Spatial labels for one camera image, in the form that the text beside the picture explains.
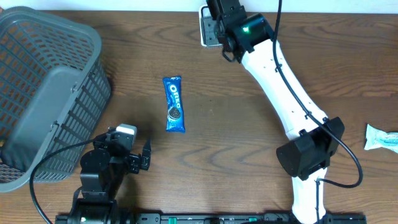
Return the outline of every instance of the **cookie image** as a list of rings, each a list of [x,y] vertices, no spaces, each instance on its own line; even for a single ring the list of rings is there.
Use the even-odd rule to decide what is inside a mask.
[[[176,107],[172,107],[169,110],[169,117],[171,119],[179,119],[181,117],[181,113]]]

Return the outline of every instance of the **white package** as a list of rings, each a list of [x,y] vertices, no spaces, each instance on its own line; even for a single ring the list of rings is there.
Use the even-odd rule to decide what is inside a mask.
[[[368,124],[365,150],[384,147],[398,153],[398,133],[386,133]]]

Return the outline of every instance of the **basket bottom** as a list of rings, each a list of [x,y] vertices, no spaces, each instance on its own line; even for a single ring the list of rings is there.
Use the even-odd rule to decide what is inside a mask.
[[[2,163],[23,172],[28,170],[42,144],[48,144],[44,142],[45,138],[63,111],[80,75],[80,70],[66,66],[59,66],[48,72],[6,140],[1,151]]]

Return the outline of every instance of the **wood grain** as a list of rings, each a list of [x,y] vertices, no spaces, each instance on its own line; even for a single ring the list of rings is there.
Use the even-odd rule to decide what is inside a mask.
[[[125,178],[118,193],[122,206],[164,213],[291,208],[291,180],[275,154],[287,142],[280,121],[241,65],[228,63],[220,49],[201,47],[196,13],[51,13],[88,24],[102,38],[101,59],[113,97],[95,134],[120,123],[136,125],[136,152],[152,136],[151,167]],[[266,17],[274,23],[275,14]],[[398,223],[398,155],[363,150],[366,123],[398,129],[398,16],[285,13],[280,42],[314,102],[343,120],[343,140],[364,169],[358,188],[326,185],[326,208],[364,213],[368,223]],[[162,78],[175,75],[182,76],[186,134],[165,132]],[[52,220],[70,210],[79,172],[77,168],[60,183],[36,185]],[[356,180],[356,168],[342,149],[332,158],[327,177]],[[27,185],[1,195],[0,222],[43,222]]]

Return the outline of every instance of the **cable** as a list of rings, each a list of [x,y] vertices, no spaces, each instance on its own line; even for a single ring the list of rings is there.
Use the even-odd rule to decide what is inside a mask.
[[[81,143],[78,143],[78,144],[74,144],[74,145],[71,145],[71,146],[64,147],[64,148],[59,149],[59,150],[57,150],[57,151],[55,151],[55,152],[52,152],[52,153],[50,153],[48,156],[46,156],[44,159],[42,159],[42,160],[33,168],[33,171],[32,171],[32,173],[30,174],[30,179],[29,179],[30,196],[32,197],[33,204],[35,205],[37,211],[39,212],[39,214],[43,217],[43,219],[44,219],[48,224],[52,224],[52,222],[51,222],[50,219],[45,215],[45,213],[43,212],[42,208],[40,207],[40,205],[39,205],[39,203],[38,203],[38,201],[37,201],[37,198],[36,198],[36,194],[35,194],[34,187],[33,187],[33,180],[34,180],[34,178],[35,178],[35,173],[37,172],[37,170],[39,169],[39,167],[40,167],[44,162],[46,162],[47,160],[49,160],[51,157],[53,157],[53,156],[55,156],[55,155],[57,155],[57,154],[59,154],[59,153],[61,153],[61,152],[64,152],[64,151],[66,151],[66,150],[73,149],[74,147],[84,146],[84,145],[86,145],[86,144],[89,144],[89,143],[93,142],[94,140],[95,140],[95,139],[87,140],[87,141],[84,141],[84,142],[81,142]]]
[[[335,140],[340,146],[342,146],[347,152],[348,154],[351,156],[351,158],[354,160],[356,167],[358,168],[358,180],[355,184],[341,184],[341,183],[337,183],[334,182],[332,180],[328,180],[328,179],[323,179],[323,178],[318,178],[316,181],[316,185],[317,185],[317,207],[315,208],[317,210],[317,220],[319,222],[319,213],[318,213],[318,207],[319,207],[319,185],[320,185],[320,181],[323,181],[325,183],[331,184],[331,185],[335,185],[337,187],[342,187],[342,188],[354,188],[357,187],[361,184],[362,180],[363,180],[363,171],[362,171],[362,167],[361,164],[358,161],[358,158],[354,155],[354,153],[349,149],[349,147],[342,141],[340,140],[338,137],[335,136],[334,133],[332,133],[328,128],[324,127],[324,125],[321,124],[321,122],[319,122],[311,113],[311,111],[309,111],[305,105],[301,102],[300,98],[296,95],[296,93],[294,92],[293,88],[290,86],[289,82],[287,81],[282,69],[281,69],[281,65],[278,62],[278,56],[277,56],[277,51],[276,51],[276,42],[277,42],[277,37],[278,37],[278,31],[279,31],[279,24],[280,24],[280,17],[282,14],[282,0],[279,0],[279,5],[278,5],[278,13],[277,13],[277,19],[276,19],[276,24],[275,24],[275,31],[274,31],[274,38],[273,38],[273,43],[272,43],[272,51],[274,54],[274,61],[276,64],[276,69],[279,72],[280,77],[283,79],[286,87],[289,89],[290,93],[292,94],[292,96],[296,99],[297,103],[300,105],[300,107],[303,109],[303,111],[305,112],[305,114],[313,121],[315,122],[319,127],[322,128],[322,130],[324,130],[324,132],[326,132],[333,140]]]

